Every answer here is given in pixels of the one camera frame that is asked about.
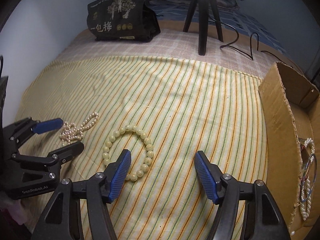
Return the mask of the left white gloved hand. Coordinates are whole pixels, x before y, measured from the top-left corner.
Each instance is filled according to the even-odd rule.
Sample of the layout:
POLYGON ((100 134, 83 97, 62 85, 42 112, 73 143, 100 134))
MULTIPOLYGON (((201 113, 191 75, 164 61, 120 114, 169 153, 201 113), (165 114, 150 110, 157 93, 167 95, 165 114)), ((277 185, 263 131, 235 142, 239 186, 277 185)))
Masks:
POLYGON ((20 200, 13 200, 7 196, 5 192, 1 191, 1 211, 7 210, 11 218, 17 222, 18 225, 24 224, 28 217, 25 213, 25 210, 21 204, 20 200))

